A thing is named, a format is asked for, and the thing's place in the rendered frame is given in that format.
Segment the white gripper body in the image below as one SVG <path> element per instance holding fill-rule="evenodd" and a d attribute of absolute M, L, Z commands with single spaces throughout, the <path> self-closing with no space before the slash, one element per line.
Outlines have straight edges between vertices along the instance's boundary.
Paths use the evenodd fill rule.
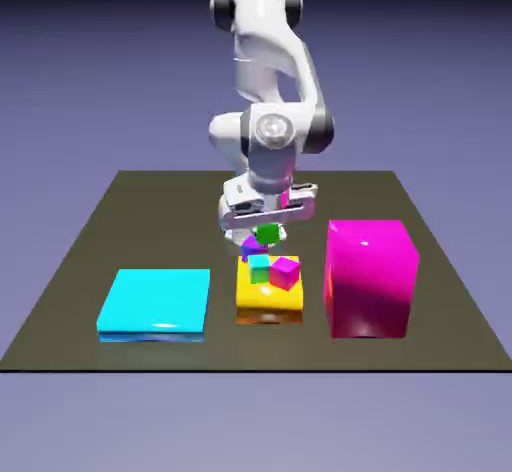
<path fill-rule="evenodd" d="M 279 195 L 263 195 L 247 183 L 225 183 L 218 205 L 223 232 L 252 230 L 270 223 L 287 224 L 310 219 L 316 209 L 318 186 L 293 184 Z"/>

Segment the small green cube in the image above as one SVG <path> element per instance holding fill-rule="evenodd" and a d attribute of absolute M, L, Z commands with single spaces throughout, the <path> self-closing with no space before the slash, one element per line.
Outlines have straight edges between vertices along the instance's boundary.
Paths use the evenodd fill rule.
<path fill-rule="evenodd" d="M 262 246 L 272 246 L 281 240 L 280 226 L 278 223 L 266 223 L 258 225 L 254 230 L 257 242 Z"/>

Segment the small purple cube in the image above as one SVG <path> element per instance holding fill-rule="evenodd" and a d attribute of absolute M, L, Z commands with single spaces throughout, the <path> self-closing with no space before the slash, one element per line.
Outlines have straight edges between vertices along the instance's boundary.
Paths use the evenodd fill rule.
<path fill-rule="evenodd" d="M 241 246 L 241 257 L 243 262 L 248 261 L 251 255 L 267 254 L 268 247 L 260 244 L 254 235 L 247 237 Z"/>

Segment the small cyan cube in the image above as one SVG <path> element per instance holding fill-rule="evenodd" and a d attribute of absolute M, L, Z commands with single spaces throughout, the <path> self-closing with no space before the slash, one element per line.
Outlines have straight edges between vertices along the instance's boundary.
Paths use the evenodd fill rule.
<path fill-rule="evenodd" d="M 254 254 L 247 258 L 249 277 L 252 284 L 265 284 L 269 282 L 270 257 L 268 254 Z"/>

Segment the small magenta cube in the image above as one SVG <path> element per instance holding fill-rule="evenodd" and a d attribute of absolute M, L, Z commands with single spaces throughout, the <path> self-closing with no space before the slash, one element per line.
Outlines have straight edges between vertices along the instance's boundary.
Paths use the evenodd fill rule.
<path fill-rule="evenodd" d="M 269 268 L 269 283 L 290 291 L 300 279 L 300 262 L 284 256 L 276 257 Z"/>

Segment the large yellow box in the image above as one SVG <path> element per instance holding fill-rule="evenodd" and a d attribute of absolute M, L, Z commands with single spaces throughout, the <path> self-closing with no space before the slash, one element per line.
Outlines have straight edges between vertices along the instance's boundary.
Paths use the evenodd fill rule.
<path fill-rule="evenodd" d="M 272 263 L 276 257 L 270 256 Z M 284 256 L 296 259 L 298 256 Z M 248 262 L 238 258 L 236 280 L 236 321 L 238 324 L 284 324 L 300 323 L 304 309 L 303 282 L 301 276 L 298 283 L 285 291 L 265 284 L 252 284 L 249 277 Z"/>

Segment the large magenta box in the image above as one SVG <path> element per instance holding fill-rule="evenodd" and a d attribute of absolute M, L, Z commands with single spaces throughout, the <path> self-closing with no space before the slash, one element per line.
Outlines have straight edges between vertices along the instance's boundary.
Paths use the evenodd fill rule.
<path fill-rule="evenodd" d="M 399 220 L 331 220 L 324 277 L 331 336 L 404 338 L 419 261 Z"/>

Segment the large cyan box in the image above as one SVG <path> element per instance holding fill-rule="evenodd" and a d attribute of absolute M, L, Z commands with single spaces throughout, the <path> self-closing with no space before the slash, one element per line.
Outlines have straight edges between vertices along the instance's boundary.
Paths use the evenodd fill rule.
<path fill-rule="evenodd" d="M 120 269 L 99 312 L 102 342 L 201 342 L 208 269 Z"/>

